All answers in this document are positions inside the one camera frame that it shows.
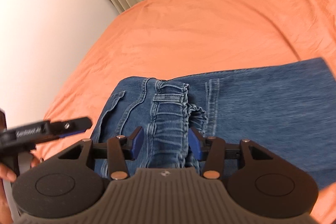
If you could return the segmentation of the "person's left hand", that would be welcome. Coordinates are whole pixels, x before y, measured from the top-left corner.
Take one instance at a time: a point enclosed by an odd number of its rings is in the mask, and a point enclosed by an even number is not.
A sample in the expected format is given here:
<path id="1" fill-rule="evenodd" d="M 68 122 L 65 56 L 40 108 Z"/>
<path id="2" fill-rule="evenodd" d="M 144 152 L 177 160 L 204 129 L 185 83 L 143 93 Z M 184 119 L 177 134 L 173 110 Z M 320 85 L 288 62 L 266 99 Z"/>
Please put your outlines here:
<path id="1" fill-rule="evenodd" d="M 44 162 L 43 158 L 37 158 L 33 154 L 31 154 L 30 156 L 31 162 L 29 164 L 26 163 L 23 165 L 24 171 L 34 168 L 40 163 Z M 15 182 L 16 178 L 17 175 L 15 174 L 15 172 L 12 171 L 8 166 L 1 163 L 1 223 L 13 223 L 3 183 Z"/>

